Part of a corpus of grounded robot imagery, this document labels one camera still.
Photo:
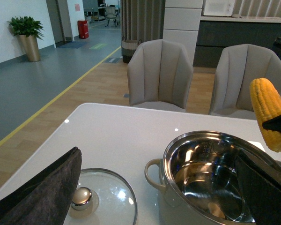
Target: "red bin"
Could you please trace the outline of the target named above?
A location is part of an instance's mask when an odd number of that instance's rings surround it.
[[[86,39],[89,37],[88,21],[78,20],[79,38]]]

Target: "green leaves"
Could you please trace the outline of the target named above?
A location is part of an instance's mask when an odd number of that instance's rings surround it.
[[[39,39],[42,39],[43,34],[41,30],[43,30],[43,26],[40,21],[35,21],[32,17],[24,16],[24,17],[12,17],[11,21],[8,21],[9,25],[12,28],[14,36],[16,35],[29,35],[36,36]]]

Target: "curtain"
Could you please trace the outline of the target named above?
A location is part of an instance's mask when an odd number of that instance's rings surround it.
[[[163,37],[165,0],[121,0],[122,36],[142,42]]]
[[[281,17],[281,0],[236,0],[234,14]]]

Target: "doorway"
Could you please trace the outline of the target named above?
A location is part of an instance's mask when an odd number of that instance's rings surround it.
[[[58,0],[46,0],[56,47],[67,43],[63,31]]]

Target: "wooden floor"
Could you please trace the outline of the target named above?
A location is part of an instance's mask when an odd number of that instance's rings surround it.
[[[86,102],[129,105],[127,64],[102,63],[45,107],[0,146],[0,187],[38,149],[65,118]],[[187,112],[208,114],[214,74],[194,73]]]

